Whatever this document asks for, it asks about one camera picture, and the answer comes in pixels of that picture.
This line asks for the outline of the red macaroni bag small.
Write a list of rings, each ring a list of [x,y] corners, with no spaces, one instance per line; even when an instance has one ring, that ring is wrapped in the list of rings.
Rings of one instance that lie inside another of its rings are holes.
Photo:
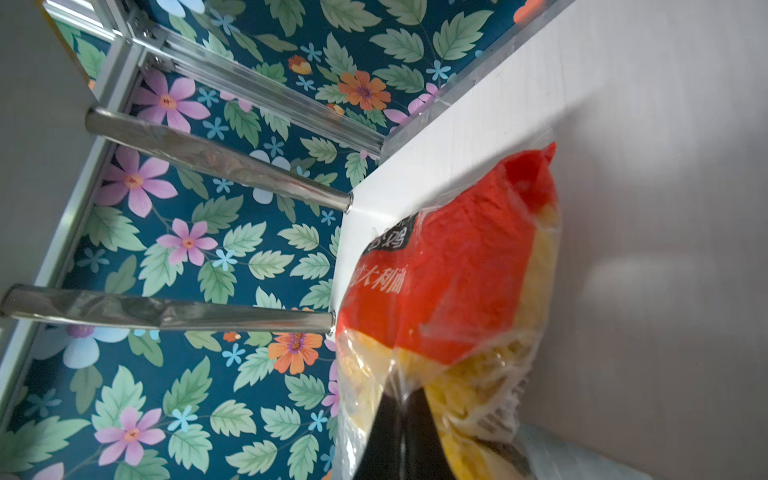
[[[424,389],[455,479],[530,479],[518,409],[549,318],[556,148],[513,154],[363,251],[338,314],[332,475],[353,479],[384,394]]]

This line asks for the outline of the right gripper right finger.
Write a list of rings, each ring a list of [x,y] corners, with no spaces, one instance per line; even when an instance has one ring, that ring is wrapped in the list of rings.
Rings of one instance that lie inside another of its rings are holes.
[[[454,480],[424,389],[405,402],[403,478]]]

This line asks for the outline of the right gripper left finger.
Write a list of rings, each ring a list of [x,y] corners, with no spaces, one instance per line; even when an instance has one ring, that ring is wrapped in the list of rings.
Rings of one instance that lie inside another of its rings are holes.
[[[402,432],[403,416],[398,401],[384,394],[353,479],[399,479]]]

